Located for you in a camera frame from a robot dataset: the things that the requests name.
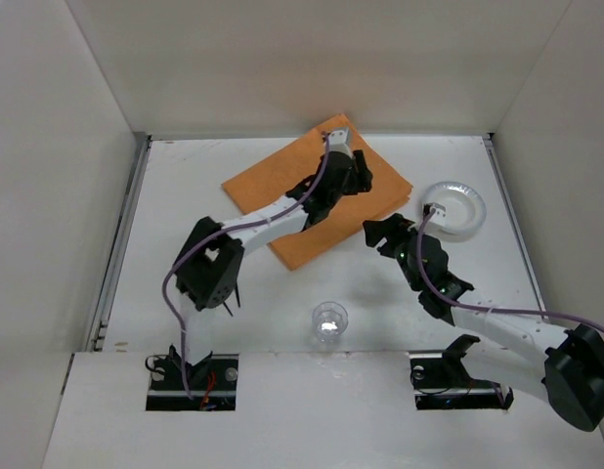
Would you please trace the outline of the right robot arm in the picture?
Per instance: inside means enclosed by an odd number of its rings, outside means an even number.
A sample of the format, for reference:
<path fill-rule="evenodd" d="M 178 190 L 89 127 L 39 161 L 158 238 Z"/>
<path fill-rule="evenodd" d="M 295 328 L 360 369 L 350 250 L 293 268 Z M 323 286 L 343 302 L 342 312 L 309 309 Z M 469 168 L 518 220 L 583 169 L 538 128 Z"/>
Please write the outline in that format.
<path fill-rule="evenodd" d="M 491 380 L 550 405 L 572 427 L 592 432 L 604 419 L 604 326 L 550 323 L 547 312 L 501 308 L 454 275 L 438 238 L 394 214 L 363 223 L 367 246 L 399 265 L 430 317 L 465 330 L 442 353 L 448 376 Z"/>

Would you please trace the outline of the clear plastic cup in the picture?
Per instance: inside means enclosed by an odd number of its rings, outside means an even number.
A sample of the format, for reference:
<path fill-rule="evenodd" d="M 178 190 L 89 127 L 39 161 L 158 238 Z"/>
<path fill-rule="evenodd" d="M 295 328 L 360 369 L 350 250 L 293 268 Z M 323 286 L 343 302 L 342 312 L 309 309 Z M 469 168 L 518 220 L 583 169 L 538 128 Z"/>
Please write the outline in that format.
<path fill-rule="evenodd" d="M 325 343 L 337 341 L 349 325 L 346 309 L 337 302 L 323 302 L 312 313 L 316 337 Z"/>

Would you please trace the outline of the black plastic fork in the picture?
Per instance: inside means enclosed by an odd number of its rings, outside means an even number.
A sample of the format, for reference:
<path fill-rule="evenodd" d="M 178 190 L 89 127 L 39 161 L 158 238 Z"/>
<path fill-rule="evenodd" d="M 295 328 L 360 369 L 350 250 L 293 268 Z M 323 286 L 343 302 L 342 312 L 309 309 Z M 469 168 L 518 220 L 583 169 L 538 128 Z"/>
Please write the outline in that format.
<path fill-rule="evenodd" d="M 226 302 L 223 303 L 223 306 L 225 307 L 225 309 L 226 309 L 227 313 L 230 315 L 230 317 L 233 318 L 234 314 Z"/>

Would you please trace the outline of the white ridged plate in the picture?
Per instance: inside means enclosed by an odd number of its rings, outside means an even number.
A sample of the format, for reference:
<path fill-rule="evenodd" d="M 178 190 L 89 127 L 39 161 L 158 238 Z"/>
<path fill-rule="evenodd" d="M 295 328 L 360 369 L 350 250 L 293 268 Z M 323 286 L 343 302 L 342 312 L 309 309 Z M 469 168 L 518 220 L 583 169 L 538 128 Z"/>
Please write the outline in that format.
<path fill-rule="evenodd" d="M 425 232 L 452 242 L 472 238 L 480 231 L 487 218 L 483 197 L 461 182 L 435 183 L 423 192 L 419 200 L 422 212 L 428 205 L 441 212 L 426 224 Z"/>

